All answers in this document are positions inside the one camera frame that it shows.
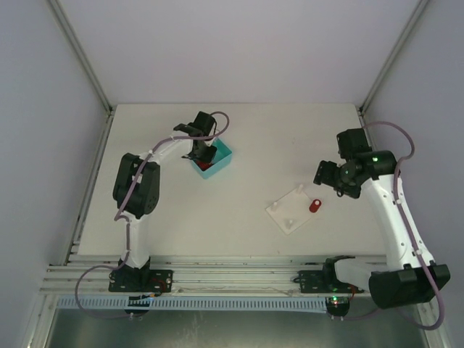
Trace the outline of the aluminium corner post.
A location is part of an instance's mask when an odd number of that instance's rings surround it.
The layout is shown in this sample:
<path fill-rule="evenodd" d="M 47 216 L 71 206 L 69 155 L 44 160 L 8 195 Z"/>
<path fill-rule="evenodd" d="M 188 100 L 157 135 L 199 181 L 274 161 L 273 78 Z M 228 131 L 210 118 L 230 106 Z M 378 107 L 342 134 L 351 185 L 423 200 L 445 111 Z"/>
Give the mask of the aluminium corner post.
<path fill-rule="evenodd" d="M 102 85 L 78 39 L 77 33 L 75 32 L 70 19 L 68 18 L 65 9 L 61 4 L 61 1 L 47 0 L 46 3 L 49 5 L 51 13 L 54 19 L 57 21 L 63 36 L 70 45 L 75 58 L 86 74 L 86 77 L 91 84 L 95 94 L 97 95 L 100 104 L 102 105 L 104 111 L 110 115 L 113 111 L 113 106 L 105 94 L 104 89 L 102 88 Z"/>
<path fill-rule="evenodd" d="M 429 3 L 429 0 L 416 1 L 413 11 L 411 12 L 410 16 L 407 19 L 407 22 L 405 23 L 399 36 L 394 42 L 394 45 L 391 48 L 389 54 L 387 55 L 379 73 L 377 74 L 376 79 L 373 82 L 373 85 L 370 87 L 366 97 L 363 99 L 361 105 L 357 109 L 358 115 L 360 117 L 364 117 L 366 115 L 370 105 L 376 97 L 376 94 L 380 90 L 385 78 L 389 74 L 394 63 L 397 61 L 397 58 L 399 57 L 400 53 L 405 47 L 407 41 L 409 40 L 409 37 L 415 30 L 416 25 L 422 18 L 423 13 L 425 12 Z"/>

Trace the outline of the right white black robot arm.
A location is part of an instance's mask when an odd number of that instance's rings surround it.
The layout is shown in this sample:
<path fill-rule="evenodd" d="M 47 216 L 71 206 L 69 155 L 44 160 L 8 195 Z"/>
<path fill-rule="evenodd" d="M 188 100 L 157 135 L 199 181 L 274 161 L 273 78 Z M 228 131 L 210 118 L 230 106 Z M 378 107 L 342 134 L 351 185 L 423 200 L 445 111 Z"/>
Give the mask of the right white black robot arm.
<path fill-rule="evenodd" d="M 407 205 L 398 161 L 391 151 L 375 151 L 362 128 L 337 135 L 343 165 L 321 161 L 317 185 L 334 189 L 338 197 L 368 198 L 386 251 L 386 264 L 338 256 L 323 265 L 330 287 L 341 283 L 368 291 L 381 309 L 430 302 L 450 280 L 446 265 L 436 263 L 421 239 Z"/>

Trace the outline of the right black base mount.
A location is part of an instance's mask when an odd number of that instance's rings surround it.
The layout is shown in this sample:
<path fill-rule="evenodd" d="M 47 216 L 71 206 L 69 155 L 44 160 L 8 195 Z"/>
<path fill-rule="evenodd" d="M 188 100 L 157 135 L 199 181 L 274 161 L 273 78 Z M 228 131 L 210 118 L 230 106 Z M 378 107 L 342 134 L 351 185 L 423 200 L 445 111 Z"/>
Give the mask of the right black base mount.
<path fill-rule="evenodd" d="M 320 270 L 299 270 L 293 282 L 299 285 L 302 294 L 362 294 L 365 291 L 351 284 L 342 283 L 336 278 L 335 263 L 339 260 L 352 259 L 352 256 L 329 257 Z"/>

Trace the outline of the red spring in bin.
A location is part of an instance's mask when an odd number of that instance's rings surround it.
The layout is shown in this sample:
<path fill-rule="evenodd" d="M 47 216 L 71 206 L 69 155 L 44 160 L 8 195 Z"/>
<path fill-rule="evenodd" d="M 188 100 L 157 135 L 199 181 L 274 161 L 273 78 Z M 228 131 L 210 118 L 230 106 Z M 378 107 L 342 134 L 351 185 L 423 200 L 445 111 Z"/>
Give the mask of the red spring in bin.
<path fill-rule="evenodd" d="M 200 169 L 201 171 L 206 171 L 206 170 L 208 170 L 210 167 L 213 166 L 213 164 L 212 164 L 211 162 L 208 162 L 208 163 L 206 163 L 206 162 L 197 162 L 196 165 L 199 167 L 199 169 Z"/>

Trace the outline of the right aluminium corner post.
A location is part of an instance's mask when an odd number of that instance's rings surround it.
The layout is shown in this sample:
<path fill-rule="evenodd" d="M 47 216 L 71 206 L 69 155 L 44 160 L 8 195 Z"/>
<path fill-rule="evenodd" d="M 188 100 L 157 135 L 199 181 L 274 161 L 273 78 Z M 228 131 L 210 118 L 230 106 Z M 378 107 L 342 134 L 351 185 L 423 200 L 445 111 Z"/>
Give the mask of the right aluminium corner post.
<path fill-rule="evenodd" d="M 361 105 L 357 109 L 358 115 L 360 117 L 364 117 L 366 115 L 370 105 L 376 97 L 376 94 L 380 90 L 385 78 L 389 74 L 394 63 L 397 61 L 397 58 L 399 57 L 400 53 L 405 47 L 407 41 L 409 40 L 409 37 L 415 30 L 416 25 L 422 18 L 423 13 L 425 12 L 429 3 L 429 0 L 416 1 L 413 11 L 411 12 L 410 16 L 407 19 L 407 22 L 405 23 L 399 36 L 394 42 L 394 45 L 391 48 L 389 54 L 387 55 L 379 73 L 377 74 L 376 79 L 373 82 L 373 85 L 370 87 L 366 97 L 363 99 Z"/>

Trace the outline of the teal plastic bin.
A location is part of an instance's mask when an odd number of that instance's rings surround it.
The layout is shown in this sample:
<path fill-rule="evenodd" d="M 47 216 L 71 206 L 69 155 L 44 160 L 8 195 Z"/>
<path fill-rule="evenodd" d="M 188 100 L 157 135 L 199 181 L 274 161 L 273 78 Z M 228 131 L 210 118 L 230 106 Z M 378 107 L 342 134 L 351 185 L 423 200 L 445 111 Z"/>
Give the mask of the teal plastic bin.
<path fill-rule="evenodd" d="M 203 178 L 208 179 L 211 178 L 213 175 L 217 174 L 220 170 L 224 169 L 227 165 L 231 163 L 233 152 L 228 147 L 226 143 L 224 143 L 221 139 L 217 138 L 213 141 L 212 145 L 217 147 L 217 152 L 213 161 L 212 167 L 210 167 L 206 171 L 201 171 L 199 167 L 196 165 L 197 162 L 192 162 L 191 165 L 194 170 Z"/>

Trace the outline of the left aluminium corner post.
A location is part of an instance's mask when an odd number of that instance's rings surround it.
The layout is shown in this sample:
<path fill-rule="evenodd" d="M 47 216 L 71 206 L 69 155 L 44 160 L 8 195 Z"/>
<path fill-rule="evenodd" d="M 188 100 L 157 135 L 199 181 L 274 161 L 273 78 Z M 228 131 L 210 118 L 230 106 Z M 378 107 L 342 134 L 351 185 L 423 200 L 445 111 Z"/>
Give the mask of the left aluminium corner post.
<path fill-rule="evenodd" d="M 49 5 L 51 13 L 54 19 L 57 21 L 63 36 L 70 45 L 75 58 L 86 74 L 86 77 L 91 84 L 95 94 L 97 95 L 100 104 L 102 105 L 104 111 L 110 115 L 113 111 L 113 106 L 105 94 L 104 89 L 102 88 L 102 85 L 78 39 L 77 33 L 75 32 L 70 19 L 68 18 L 65 9 L 61 4 L 61 1 L 47 0 L 46 3 Z"/>

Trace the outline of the aluminium rail frame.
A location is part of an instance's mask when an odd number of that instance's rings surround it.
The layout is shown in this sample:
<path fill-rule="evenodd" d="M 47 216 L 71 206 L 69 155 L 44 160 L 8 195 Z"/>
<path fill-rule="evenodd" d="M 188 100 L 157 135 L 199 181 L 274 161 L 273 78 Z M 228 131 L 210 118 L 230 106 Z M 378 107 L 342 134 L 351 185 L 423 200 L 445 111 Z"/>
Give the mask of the aluminium rail frame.
<path fill-rule="evenodd" d="M 66 265 L 48 266 L 41 294 L 72 294 L 79 277 L 95 265 L 114 267 L 117 257 L 72 254 Z M 151 267 L 172 270 L 171 296 L 277 296 L 299 294 L 300 270 L 320 270 L 325 256 L 152 256 Z"/>

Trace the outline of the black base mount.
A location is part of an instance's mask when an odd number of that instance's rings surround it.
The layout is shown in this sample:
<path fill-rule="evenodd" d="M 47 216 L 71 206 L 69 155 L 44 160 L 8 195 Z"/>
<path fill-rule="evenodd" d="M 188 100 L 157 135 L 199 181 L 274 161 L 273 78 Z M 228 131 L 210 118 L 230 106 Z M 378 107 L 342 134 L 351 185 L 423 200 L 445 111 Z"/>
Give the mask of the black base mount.
<path fill-rule="evenodd" d="M 172 270 L 136 269 L 124 266 L 109 275 L 108 291 L 114 293 L 167 293 L 171 292 Z"/>
<path fill-rule="evenodd" d="M 320 270 L 299 270 L 293 282 L 299 285 L 302 294 L 362 294 L 365 291 L 351 284 L 342 283 L 336 278 L 335 263 L 339 260 L 352 259 L 352 256 L 329 257 Z"/>

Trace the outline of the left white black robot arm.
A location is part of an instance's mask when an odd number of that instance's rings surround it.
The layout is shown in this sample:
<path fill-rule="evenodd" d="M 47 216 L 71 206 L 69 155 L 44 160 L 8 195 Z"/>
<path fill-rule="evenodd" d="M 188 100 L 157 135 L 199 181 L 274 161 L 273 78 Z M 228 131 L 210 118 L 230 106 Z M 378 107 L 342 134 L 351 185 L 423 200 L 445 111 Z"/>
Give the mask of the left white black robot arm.
<path fill-rule="evenodd" d="M 214 116 L 214 112 L 199 112 L 194 121 L 178 124 L 170 136 L 147 152 L 123 155 L 112 192 L 117 203 L 115 220 L 126 223 L 122 266 L 140 270 L 149 263 L 146 219 L 160 200 L 162 165 L 176 159 L 212 164 L 217 152 L 213 141 L 220 134 Z"/>

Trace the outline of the white peg base plate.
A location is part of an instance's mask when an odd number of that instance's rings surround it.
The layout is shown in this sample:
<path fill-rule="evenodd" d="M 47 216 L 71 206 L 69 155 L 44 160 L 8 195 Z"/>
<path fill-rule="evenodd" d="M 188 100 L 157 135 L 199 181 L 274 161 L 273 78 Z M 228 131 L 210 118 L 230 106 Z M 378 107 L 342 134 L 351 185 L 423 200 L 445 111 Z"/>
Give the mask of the white peg base plate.
<path fill-rule="evenodd" d="M 288 236 L 307 223 L 315 213 L 310 210 L 313 198 L 305 193 L 305 185 L 299 184 L 289 193 L 268 206 L 265 211 L 270 219 Z"/>

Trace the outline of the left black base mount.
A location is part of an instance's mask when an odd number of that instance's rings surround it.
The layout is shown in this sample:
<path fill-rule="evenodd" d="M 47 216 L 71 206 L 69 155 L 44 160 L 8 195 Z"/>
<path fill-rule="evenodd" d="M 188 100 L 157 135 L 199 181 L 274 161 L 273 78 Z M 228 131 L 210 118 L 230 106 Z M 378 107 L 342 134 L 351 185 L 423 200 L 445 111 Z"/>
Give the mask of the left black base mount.
<path fill-rule="evenodd" d="M 172 270 L 136 269 L 124 266 L 109 275 L 108 291 L 114 293 L 167 293 L 171 292 Z"/>

